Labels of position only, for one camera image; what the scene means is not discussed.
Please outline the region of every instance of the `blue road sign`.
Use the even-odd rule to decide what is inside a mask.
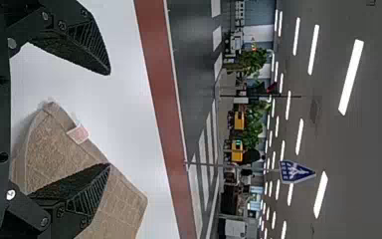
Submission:
[[[299,183],[316,176],[314,170],[289,160],[281,161],[280,166],[281,179],[284,184]]]

